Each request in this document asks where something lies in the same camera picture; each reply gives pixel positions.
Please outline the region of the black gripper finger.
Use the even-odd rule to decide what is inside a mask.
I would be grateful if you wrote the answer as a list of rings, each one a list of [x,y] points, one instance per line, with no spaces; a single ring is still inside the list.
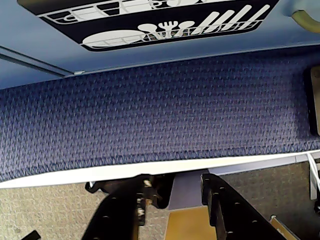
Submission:
[[[218,240],[297,240],[284,224],[268,221],[226,181],[215,174],[201,176],[201,201]]]
[[[91,194],[106,194],[97,207],[83,236],[84,240],[136,240],[146,222],[146,206],[157,209],[169,205],[174,174],[139,174],[130,178],[87,182]]]

